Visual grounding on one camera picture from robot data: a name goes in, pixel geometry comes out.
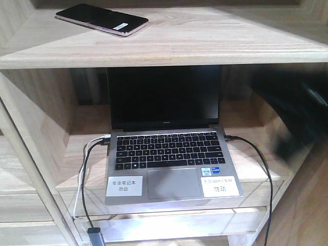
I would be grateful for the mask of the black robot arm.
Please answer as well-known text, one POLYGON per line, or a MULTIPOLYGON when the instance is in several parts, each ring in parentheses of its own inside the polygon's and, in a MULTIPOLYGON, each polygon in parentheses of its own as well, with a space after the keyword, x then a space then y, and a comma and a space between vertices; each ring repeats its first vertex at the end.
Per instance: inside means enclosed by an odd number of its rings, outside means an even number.
POLYGON ((279 115, 290 136, 278 139, 283 160, 312 143, 327 141, 327 73, 261 69, 250 87, 279 115))

